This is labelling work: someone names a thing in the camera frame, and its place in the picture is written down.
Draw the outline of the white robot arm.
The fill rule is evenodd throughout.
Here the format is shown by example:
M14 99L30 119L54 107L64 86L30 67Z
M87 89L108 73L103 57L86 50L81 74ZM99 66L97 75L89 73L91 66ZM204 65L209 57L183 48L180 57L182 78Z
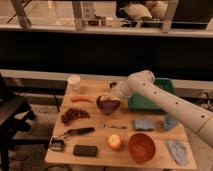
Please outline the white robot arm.
M158 88L154 80L149 70L136 72L119 82L113 93L119 99L130 98L134 93L144 96L213 148L213 112Z

